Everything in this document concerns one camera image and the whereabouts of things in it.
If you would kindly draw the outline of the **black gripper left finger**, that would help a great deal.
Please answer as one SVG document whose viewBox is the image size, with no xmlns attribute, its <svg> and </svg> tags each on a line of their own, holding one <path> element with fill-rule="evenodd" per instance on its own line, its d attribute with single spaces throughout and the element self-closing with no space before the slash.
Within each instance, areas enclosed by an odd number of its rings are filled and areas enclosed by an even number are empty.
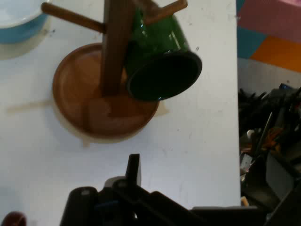
<svg viewBox="0 0 301 226">
<path fill-rule="evenodd" d="M 73 189 L 69 193 L 60 225 L 91 226 L 97 194 L 97 190 L 93 187 Z"/>
</svg>

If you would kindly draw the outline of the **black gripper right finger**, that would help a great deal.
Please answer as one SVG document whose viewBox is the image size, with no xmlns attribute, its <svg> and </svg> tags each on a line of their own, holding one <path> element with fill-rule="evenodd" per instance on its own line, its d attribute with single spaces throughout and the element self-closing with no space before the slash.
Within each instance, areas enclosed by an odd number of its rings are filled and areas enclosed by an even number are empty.
<svg viewBox="0 0 301 226">
<path fill-rule="evenodd" d="M 113 183 L 113 191 L 133 213 L 140 226 L 192 226 L 195 215 L 162 193 L 148 192 L 138 185 L 140 155 L 131 154 L 124 179 Z"/>
</svg>

